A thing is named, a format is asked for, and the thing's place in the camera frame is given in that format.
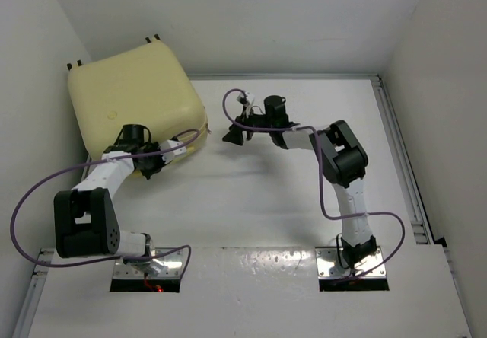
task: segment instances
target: purple cable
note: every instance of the purple cable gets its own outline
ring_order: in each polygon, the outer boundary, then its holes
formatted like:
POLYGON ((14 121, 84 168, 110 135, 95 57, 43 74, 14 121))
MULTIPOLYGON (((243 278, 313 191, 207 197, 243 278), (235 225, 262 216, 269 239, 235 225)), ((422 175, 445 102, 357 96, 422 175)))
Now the purple cable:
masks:
MULTIPOLYGON (((320 143, 318 132, 312 126, 299 126, 299 127, 287 128, 287 129, 274 129, 274 128, 265 128, 265 127, 251 127, 251 126, 245 126, 241 123, 238 123, 237 121, 235 121, 234 119, 231 118, 230 114, 227 111, 227 98, 230 94, 232 94, 234 92, 238 92, 238 93, 245 95, 245 91, 243 91, 239 88, 230 89, 223 96, 222 106, 223 106, 223 113, 225 114, 227 119, 231 123, 233 123, 235 126, 238 126, 244 130, 254 131, 254 132, 286 132, 286 131, 299 131, 299 130, 309 129, 313 132, 316 143, 317 144, 320 143)), ((325 201, 323 198, 323 191, 324 191, 324 187, 323 187, 323 156, 321 154, 321 151, 316 152, 316 154, 317 154, 317 158, 318 158, 318 172, 319 172, 319 177, 320 177, 320 179, 319 179, 320 207, 321 207, 321 212, 323 213, 323 216, 325 218, 327 218, 329 220, 333 220, 333 221, 346 220, 349 218, 356 218, 358 216, 363 216, 363 214, 364 214, 363 212, 358 212, 358 213, 349 214, 349 215, 341 215, 341 216, 328 215, 328 213, 326 212, 325 201)), ((378 268, 378 267, 382 266, 383 264, 389 262, 397 254, 397 252, 399 251, 399 249, 402 247, 402 245, 404 243, 404 239, 406 238, 406 226, 404 225, 403 220, 398 215, 394 214, 393 212, 388 212, 388 211, 368 212, 368 214, 372 215, 372 216, 374 216, 374 215, 388 215, 388 216, 392 216, 393 218, 395 218, 401 225, 401 232, 402 232, 401 239, 399 240, 399 243, 397 244, 396 248, 394 248, 394 250, 391 252, 391 254, 389 254, 389 256, 387 256, 386 258, 384 258, 381 263, 377 264, 375 267, 370 268, 367 271, 360 273, 358 275, 346 277, 344 279, 340 279, 338 282, 353 281, 355 279, 359 279, 360 277, 369 274, 370 272, 372 272, 376 268, 378 268)))
MULTIPOLYGON (((178 146, 175 146, 174 148, 160 150, 160 151, 153 151, 152 153, 134 154, 134 155, 120 155, 119 157, 113 157, 113 158, 110 158, 110 159, 103 159, 101 161, 89 161, 87 163, 81 163, 81 164, 72 165, 71 167, 67 167, 66 169, 62 169, 60 171, 57 171, 57 172, 51 174, 50 176, 47 176, 46 178, 43 178, 42 180, 40 180, 36 184, 34 184, 21 197, 20 201, 15 206, 14 212, 12 213, 12 217, 10 219, 10 238, 11 238, 12 244, 14 245, 15 249, 17 250, 17 252, 23 258, 25 258, 26 260, 28 260, 28 261, 36 264, 36 265, 44 266, 44 267, 50 267, 50 268, 66 268, 66 267, 85 266, 87 264, 98 263, 98 262, 105 262, 107 260, 118 260, 119 258, 123 258, 123 257, 120 257, 120 256, 118 256, 118 257, 112 256, 112 257, 100 258, 100 259, 97 259, 97 260, 85 260, 84 262, 67 263, 67 264, 54 264, 54 263, 47 263, 47 262, 39 261, 36 258, 34 258, 34 257, 30 256, 29 254, 27 254, 27 252, 25 250, 23 250, 22 247, 20 246, 20 244, 18 243, 17 237, 15 236, 15 220, 17 219, 18 212, 21 209, 21 207, 24 204, 24 202, 27 199, 27 197, 29 197, 33 191, 35 191, 37 188, 39 188, 40 186, 42 186, 48 180, 51 180, 53 178, 56 178, 56 177, 60 176, 61 174, 68 173, 68 172, 71 172, 71 171, 75 171, 75 170, 80 169, 80 168, 91 167, 93 165, 99 165, 99 164, 102 164, 102 163, 107 163, 109 161, 118 161, 118 160, 121 160, 121 159, 128 159, 128 158, 134 159, 134 158, 151 157, 151 156, 154 156, 154 155, 162 155, 162 154, 166 154, 166 153, 168 153, 170 151, 174 151, 174 150, 177 150, 177 149, 180 149, 180 148, 184 148, 185 146, 187 146, 190 143, 194 142, 198 138, 198 136, 200 135, 200 131, 199 130, 197 130, 197 129, 189 129, 189 130, 186 130, 186 131, 183 131, 183 132, 177 134, 176 137, 179 137, 181 135, 187 134, 188 132, 194 132, 195 135, 190 140, 188 140, 186 142, 183 142, 182 144, 179 144, 178 146)), ((152 259, 157 259, 157 258, 162 258, 162 257, 168 256, 169 254, 176 253, 178 250, 182 250, 182 249, 187 249, 188 250, 188 257, 186 258, 186 264, 185 264, 185 266, 183 268, 183 271, 182 271, 182 273, 180 275, 180 278, 182 279, 183 276, 184 276, 184 273, 186 272, 186 268, 188 267, 189 259, 191 257, 191 246, 189 246, 187 244, 186 245, 183 245, 181 247, 175 248, 173 250, 169 250, 168 252, 164 252, 164 253, 161 253, 161 254, 157 254, 157 255, 151 256, 151 257, 130 257, 130 258, 131 259, 134 259, 134 260, 152 260, 152 259)))

